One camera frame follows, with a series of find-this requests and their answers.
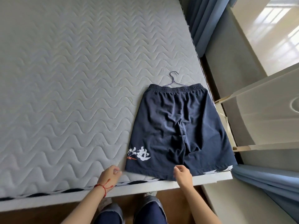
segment navy pants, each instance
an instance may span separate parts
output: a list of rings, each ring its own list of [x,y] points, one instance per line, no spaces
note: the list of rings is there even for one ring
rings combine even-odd
[[[99,214],[94,224],[121,224],[122,220],[119,214],[115,211],[105,211]],[[167,224],[167,221],[162,213],[161,208],[156,202],[146,204],[137,213],[135,224]]]

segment curtain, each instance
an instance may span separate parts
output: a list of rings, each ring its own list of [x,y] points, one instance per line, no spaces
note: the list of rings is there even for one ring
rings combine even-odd
[[[198,57],[202,57],[212,33],[230,0],[190,0],[186,21]]]
[[[299,223],[299,173],[287,170],[236,165],[234,177],[255,185]]]

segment navy shorts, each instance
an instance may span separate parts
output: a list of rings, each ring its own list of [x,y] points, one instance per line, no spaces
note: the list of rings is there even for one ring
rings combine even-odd
[[[220,117],[201,84],[151,84],[135,118],[125,170],[175,180],[175,165],[193,176],[237,164]]]

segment quilted mattress cover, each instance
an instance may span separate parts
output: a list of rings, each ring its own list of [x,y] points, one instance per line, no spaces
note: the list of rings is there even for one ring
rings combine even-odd
[[[151,83],[207,88],[178,0],[0,0],[0,28],[0,198],[94,185]]]

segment purple hanger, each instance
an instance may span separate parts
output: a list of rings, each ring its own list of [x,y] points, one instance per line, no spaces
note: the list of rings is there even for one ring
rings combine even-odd
[[[167,84],[167,85],[165,85],[165,86],[170,86],[170,85],[173,84],[173,83],[178,84],[178,85],[181,85],[181,86],[186,86],[186,85],[183,85],[183,84],[180,84],[180,83],[177,83],[176,81],[174,81],[174,77],[171,75],[172,72],[175,72],[175,73],[178,74],[178,72],[176,72],[176,71],[171,71],[171,72],[169,73],[169,76],[172,78],[172,82],[169,83],[169,84]]]

